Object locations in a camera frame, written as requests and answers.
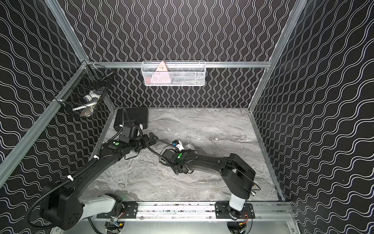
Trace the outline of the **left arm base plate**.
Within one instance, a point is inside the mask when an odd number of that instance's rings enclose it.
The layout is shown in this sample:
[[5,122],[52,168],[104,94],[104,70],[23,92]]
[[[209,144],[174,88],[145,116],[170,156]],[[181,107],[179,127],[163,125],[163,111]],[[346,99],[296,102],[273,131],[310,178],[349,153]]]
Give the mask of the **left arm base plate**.
[[101,213],[96,215],[96,218],[124,218],[124,219],[135,219],[138,210],[138,203],[135,201],[126,201],[115,204],[114,208],[108,213]]

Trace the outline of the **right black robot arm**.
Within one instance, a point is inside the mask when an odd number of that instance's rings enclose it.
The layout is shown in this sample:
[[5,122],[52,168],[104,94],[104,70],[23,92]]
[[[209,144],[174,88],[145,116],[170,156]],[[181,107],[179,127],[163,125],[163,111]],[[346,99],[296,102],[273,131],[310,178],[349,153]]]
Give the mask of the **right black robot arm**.
[[231,192],[231,196],[226,210],[219,211],[219,213],[230,216],[232,220],[244,214],[244,204],[255,185],[256,172],[239,155],[214,157],[200,155],[192,149],[179,152],[167,149],[161,155],[161,159],[172,168],[176,175],[201,171],[220,176]]

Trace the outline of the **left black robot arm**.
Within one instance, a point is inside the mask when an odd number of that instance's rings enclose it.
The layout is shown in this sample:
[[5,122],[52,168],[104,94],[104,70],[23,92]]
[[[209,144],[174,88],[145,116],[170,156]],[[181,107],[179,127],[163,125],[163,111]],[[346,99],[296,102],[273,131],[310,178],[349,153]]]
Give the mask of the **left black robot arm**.
[[156,139],[153,133],[144,134],[138,125],[124,124],[119,137],[103,143],[98,153],[82,168],[59,183],[44,186],[41,197],[24,216],[26,227],[33,230],[54,227],[68,230],[75,226],[88,209],[88,205],[79,200],[82,192],[110,166],[131,152],[140,153],[153,145]]

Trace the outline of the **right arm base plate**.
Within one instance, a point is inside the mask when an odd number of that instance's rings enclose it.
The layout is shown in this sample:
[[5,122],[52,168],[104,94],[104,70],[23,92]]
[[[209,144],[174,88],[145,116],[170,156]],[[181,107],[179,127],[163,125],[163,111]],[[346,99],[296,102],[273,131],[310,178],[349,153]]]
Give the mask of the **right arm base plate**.
[[254,219],[255,213],[251,203],[245,203],[241,211],[237,211],[229,206],[228,202],[216,202],[214,211],[217,219]]

